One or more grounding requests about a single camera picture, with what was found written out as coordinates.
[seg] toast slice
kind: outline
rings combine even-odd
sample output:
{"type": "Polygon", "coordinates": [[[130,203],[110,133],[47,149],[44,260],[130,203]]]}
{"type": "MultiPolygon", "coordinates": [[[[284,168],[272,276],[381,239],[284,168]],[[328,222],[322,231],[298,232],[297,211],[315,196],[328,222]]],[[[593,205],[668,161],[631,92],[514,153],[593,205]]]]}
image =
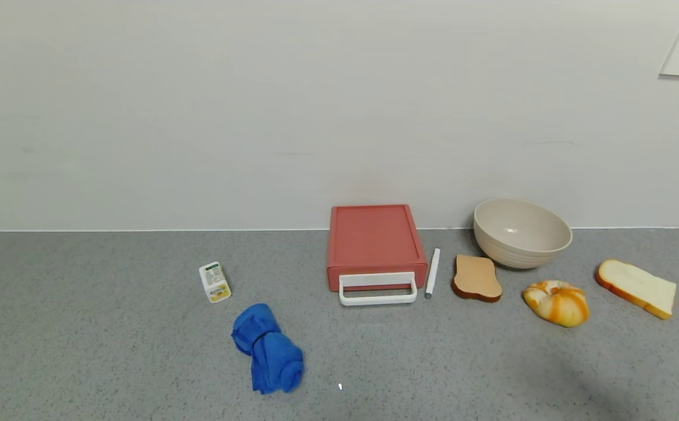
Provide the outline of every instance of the toast slice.
{"type": "Polygon", "coordinates": [[[503,289],[495,279],[495,264],[484,257],[456,256],[456,275],[451,280],[451,288],[461,298],[487,303],[495,303],[503,295],[503,289]]]}

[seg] red cutting board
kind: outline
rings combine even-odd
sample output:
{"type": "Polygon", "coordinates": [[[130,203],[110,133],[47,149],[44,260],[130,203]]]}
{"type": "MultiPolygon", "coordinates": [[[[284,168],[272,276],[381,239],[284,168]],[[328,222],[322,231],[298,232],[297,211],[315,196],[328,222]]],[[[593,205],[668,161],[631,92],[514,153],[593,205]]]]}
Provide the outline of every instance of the red cutting board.
{"type": "MultiPolygon", "coordinates": [[[[337,206],[329,227],[329,290],[339,291],[340,275],[415,272],[422,288],[428,261],[407,205],[337,206]]],[[[353,289],[409,288],[407,285],[353,289]]]]}

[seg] white wall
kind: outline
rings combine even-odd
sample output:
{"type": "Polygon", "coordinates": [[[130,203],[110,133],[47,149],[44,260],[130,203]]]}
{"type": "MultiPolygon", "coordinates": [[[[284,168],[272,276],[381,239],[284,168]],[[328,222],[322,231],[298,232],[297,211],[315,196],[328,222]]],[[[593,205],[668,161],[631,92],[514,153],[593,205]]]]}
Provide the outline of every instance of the white wall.
{"type": "Polygon", "coordinates": [[[679,226],[679,0],[0,1],[0,229],[516,196],[679,226]]]}

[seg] small bottle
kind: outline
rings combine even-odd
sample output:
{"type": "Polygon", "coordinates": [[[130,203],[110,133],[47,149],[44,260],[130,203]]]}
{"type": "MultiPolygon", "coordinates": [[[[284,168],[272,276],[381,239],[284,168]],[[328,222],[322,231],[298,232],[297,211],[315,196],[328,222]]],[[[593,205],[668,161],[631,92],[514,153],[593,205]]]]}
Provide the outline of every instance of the small bottle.
{"type": "Polygon", "coordinates": [[[217,303],[230,297],[228,280],[225,279],[223,269],[217,261],[200,267],[200,277],[210,303],[217,303]]]}

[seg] white bread slice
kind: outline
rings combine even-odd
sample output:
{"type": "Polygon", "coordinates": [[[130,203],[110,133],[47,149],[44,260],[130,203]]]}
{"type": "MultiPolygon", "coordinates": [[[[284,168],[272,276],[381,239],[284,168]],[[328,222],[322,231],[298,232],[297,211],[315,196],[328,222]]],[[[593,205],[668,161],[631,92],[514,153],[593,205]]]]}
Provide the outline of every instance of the white bread slice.
{"type": "Polygon", "coordinates": [[[614,258],[599,265],[597,282],[620,298],[661,319],[671,317],[677,284],[614,258]]]}

